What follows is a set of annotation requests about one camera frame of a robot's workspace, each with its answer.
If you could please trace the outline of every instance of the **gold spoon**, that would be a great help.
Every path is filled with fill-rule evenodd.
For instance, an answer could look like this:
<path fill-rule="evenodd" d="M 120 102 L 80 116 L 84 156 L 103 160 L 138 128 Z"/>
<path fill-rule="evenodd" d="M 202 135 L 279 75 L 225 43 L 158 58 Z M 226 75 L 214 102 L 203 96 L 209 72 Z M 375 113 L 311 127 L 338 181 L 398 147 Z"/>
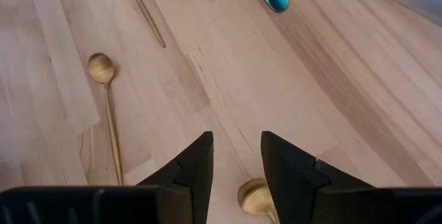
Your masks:
<path fill-rule="evenodd" d="M 268 215 L 273 223 L 279 223 L 269 187 L 264 178 L 249 180 L 238 190 L 238 203 L 242 210 L 253 215 Z"/>
<path fill-rule="evenodd" d="M 104 84 L 104 100 L 106 102 L 106 112 L 108 116 L 108 125 L 110 141 L 112 142 L 113 162 L 117 172 L 118 185 L 123 185 L 122 164 L 119 156 L 118 137 L 115 131 L 115 123 L 111 111 L 111 101 L 109 100 L 109 87 L 115 76 L 115 67 L 112 60 L 103 53 L 96 53 L 89 58 L 88 70 L 90 76 L 99 83 Z"/>
<path fill-rule="evenodd" d="M 157 37 L 158 41 L 160 42 L 161 46 L 166 48 L 166 43 L 163 40 L 163 37 L 161 36 L 160 30 L 158 30 L 157 25 L 153 21 L 153 18 L 151 14 L 149 13 L 149 10 L 147 10 L 146 5 L 144 4 L 143 0 L 136 0 L 138 7 L 140 7 L 141 11 L 143 12 L 144 18 L 146 18 L 147 22 L 151 26 L 153 30 L 153 34 L 155 34 L 155 37 Z"/>

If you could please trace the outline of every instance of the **wooden table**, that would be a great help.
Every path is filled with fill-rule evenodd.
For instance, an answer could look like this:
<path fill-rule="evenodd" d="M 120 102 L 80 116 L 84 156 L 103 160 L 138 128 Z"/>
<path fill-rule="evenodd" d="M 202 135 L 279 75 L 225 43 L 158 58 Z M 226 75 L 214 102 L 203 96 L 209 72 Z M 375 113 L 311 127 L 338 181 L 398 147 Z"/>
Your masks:
<path fill-rule="evenodd" d="M 96 52 L 126 184 L 214 132 L 209 223 L 257 223 L 236 190 L 263 130 L 376 186 L 442 185 L 440 26 L 392 0 L 145 2 L 167 48 L 135 0 L 0 0 L 1 189 L 116 184 Z"/>

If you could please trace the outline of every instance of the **butcher block countertop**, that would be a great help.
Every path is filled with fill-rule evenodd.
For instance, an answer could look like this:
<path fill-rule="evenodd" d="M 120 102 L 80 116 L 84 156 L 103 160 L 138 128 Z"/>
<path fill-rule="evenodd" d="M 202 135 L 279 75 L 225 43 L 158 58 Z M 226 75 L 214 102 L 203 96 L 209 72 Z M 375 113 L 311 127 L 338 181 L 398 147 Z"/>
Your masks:
<path fill-rule="evenodd" d="M 215 136 L 208 223 L 257 223 L 261 131 L 377 187 L 442 185 L 442 27 L 392 0 L 0 0 L 0 189 L 116 185 L 106 53 L 127 185 Z"/>

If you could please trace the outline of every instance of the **wood grain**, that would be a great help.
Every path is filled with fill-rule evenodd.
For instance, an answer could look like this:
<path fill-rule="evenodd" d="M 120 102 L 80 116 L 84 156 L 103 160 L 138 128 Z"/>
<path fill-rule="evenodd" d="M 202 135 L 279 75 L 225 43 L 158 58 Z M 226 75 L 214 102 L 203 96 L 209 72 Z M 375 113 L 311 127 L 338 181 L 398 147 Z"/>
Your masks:
<path fill-rule="evenodd" d="M 236 190 L 270 130 L 368 183 L 442 185 L 442 27 L 392 0 L 0 0 L 0 188 L 115 185 L 103 86 L 134 185 L 215 134 L 209 223 L 255 223 Z"/>

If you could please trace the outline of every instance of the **brass spoon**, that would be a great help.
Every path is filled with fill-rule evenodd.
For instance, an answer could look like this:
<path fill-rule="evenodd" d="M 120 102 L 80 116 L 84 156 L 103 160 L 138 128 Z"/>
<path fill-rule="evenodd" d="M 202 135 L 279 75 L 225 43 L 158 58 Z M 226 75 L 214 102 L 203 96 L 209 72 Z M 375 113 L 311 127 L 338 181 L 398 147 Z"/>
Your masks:
<path fill-rule="evenodd" d="M 238 190 L 238 203 L 242 210 L 253 215 L 268 215 L 273 223 L 279 223 L 273 200 L 264 178 L 249 180 Z"/>
<path fill-rule="evenodd" d="M 109 100 L 109 87 L 115 76 L 115 67 L 112 60 L 103 53 L 96 53 L 89 58 L 88 70 L 90 76 L 99 83 L 104 84 L 104 100 L 106 102 L 106 113 L 108 116 L 108 125 L 110 141 L 112 142 L 113 162 L 117 172 L 118 185 L 123 185 L 122 164 L 119 156 L 118 137 L 115 131 L 115 123 L 111 111 L 111 101 Z"/>
<path fill-rule="evenodd" d="M 151 14 L 149 13 L 149 10 L 147 10 L 146 5 L 144 4 L 143 0 L 136 0 L 138 7 L 140 7 L 141 11 L 143 12 L 144 18 L 146 18 L 147 22 L 151 26 L 153 30 L 153 34 L 155 34 L 155 37 L 157 37 L 158 41 L 160 42 L 161 46 L 166 48 L 166 43 L 163 40 L 163 37 L 161 36 L 160 30 L 158 30 L 157 25 L 153 21 L 153 18 Z"/>

